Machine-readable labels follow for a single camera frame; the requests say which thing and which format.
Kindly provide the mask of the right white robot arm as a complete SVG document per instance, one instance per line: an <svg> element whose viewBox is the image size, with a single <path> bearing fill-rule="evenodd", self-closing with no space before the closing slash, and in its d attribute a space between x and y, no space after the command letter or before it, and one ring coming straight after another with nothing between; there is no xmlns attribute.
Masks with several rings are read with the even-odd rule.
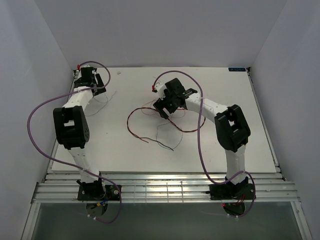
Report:
<svg viewBox="0 0 320 240"><path fill-rule="evenodd" d="M153 104L160 116L168 119L169 115L178 108L183 108L198 114L197 145L201 165L205 174L208 174L201 150L200 125L201 117L212 121L215 125L218 143L225 150L227 172L226 194L237 199L244 193L247 177L245 169L245 150L251 135L251 130L240 106L234 104L226 106L204 98L204 92L189 88L185 89L178 78L166 83L157 82L152 91L158 94L158 100Z"/></svg>

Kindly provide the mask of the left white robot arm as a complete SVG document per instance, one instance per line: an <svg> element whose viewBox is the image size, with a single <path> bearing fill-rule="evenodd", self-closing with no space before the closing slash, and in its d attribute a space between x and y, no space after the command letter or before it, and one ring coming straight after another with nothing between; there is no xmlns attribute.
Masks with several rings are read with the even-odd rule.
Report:
<svg viewBox="0 0 320 240"><path fill-rule="evenodd" d="M80 66L74 81L75 93L62 107L53 110L55 134L58 143L69 152L74 164L81 167L80 183L91 184L98 181L99 170L86 153L85 145L90 139L90 130L85 109L90 100L106 92L97 69L88 64Z"/></svg>

